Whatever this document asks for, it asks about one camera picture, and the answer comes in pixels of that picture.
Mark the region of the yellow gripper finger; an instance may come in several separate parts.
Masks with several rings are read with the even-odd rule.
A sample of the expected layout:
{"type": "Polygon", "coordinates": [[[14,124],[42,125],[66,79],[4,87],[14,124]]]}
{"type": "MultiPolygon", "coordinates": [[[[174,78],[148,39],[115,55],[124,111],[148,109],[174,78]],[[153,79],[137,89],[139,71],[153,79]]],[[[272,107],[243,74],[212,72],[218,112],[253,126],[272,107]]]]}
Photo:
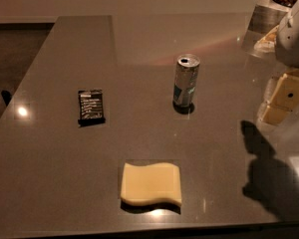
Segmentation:
{"type": "Polygon", "coordinates": [[[289,68],[268,81],[260,106],[260,120],[278,125],[299,106],[299,69],[289,68]]]}

